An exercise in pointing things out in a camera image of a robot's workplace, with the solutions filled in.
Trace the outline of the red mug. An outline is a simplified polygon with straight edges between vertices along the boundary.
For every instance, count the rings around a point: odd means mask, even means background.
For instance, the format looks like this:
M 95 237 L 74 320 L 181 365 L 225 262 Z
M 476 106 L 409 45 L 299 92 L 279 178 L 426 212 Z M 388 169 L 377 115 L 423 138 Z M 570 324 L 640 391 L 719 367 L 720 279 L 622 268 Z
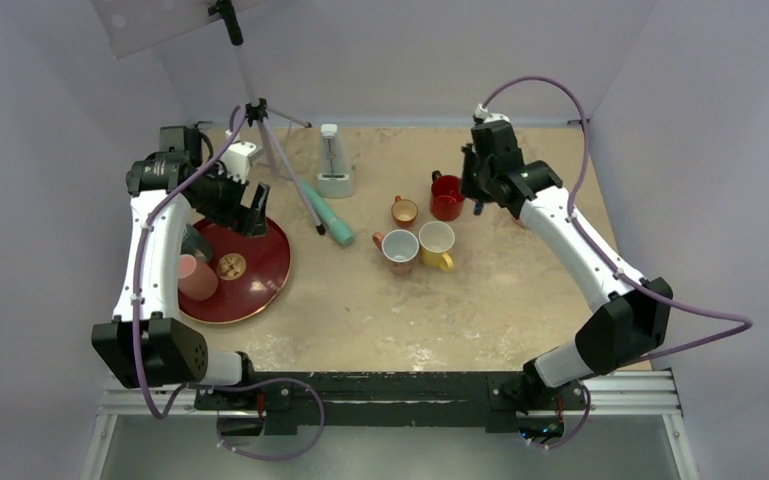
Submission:
M 464 207 L 465 196 L 461 192 L 461 178 L 444 175 L 439 170 L 431 174 L 429 210 L 440 221 L 457 219 Z

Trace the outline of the small orange mug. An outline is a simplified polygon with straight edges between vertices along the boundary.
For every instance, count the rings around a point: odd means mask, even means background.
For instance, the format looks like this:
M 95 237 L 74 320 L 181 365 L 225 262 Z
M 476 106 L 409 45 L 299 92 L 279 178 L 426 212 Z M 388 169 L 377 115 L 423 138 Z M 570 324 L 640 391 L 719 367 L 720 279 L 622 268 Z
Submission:
M 417 204 L 401 196 L 396 196 L 390 208 L 394 223 L 401 229 L 410 228 L 417 219 L 419 208 Z

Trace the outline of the yellow mug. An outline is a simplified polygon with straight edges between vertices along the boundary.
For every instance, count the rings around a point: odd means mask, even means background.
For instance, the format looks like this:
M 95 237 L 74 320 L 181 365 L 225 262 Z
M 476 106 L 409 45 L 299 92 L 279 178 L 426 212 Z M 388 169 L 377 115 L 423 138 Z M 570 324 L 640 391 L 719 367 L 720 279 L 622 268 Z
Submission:
M 430 221 L 419 230 L 420 261 L 423 265 L 449 272 L 455 264 L 451 250 L 456 235 L 451 226 L 442 221 Z

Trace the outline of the salmon mug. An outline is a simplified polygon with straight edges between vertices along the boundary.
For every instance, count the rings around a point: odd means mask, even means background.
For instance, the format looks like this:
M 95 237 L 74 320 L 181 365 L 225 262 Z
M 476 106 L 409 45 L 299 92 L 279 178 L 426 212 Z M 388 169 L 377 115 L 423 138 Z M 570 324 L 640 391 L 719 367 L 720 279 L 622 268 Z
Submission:
M 420 251 L 415 234 L 405 229 L 372 235 L 375 247 L 384 255 L 388 269 L 394 275 L 407 275 L 413 269 Z

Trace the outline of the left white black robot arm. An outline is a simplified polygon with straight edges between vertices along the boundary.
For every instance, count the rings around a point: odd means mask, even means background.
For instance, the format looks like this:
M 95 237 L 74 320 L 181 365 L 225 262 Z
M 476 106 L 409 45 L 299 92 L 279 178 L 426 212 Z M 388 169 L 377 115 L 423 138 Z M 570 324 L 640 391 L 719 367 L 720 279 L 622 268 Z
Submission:
M 192 212 L 244 237 L 266 235 L 270 188 L 259 183 L 244 205 L 248 182 L 233 178 L 227 162 L 206 167 L 201 143 L 191 127 L 165 127 L 158 150 L 126 173 L 132 216 L 126 275 L 110 320 L 93 326 L 91 344 L 126 388 L 219 386 L 224 401 L 244 409 L 258 395 L 246 355 L 210 349 L 180 320 L 179 257 Z

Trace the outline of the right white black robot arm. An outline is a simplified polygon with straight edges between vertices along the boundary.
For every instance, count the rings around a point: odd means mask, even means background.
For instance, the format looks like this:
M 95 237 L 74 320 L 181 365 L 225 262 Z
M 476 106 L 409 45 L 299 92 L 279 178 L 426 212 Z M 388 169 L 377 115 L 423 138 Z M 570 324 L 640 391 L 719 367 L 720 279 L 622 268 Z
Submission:
M 499 205 L 537 234 L 592 312 L 573 340 L 525 364 L 524 399 L 544 407 L 559 396 L 561 386 L 610 373 L 661 346 L 670 308 L 636 287 L 670 298 L 669 284 L 661 278 L 646 279 L 616 255 L 570 205 L 570 193 L 556 172 L 543 161 L 525 162 L 509 122 L 482 122 L 472 128 L 471 136 L 462 149 L 462 194 Z

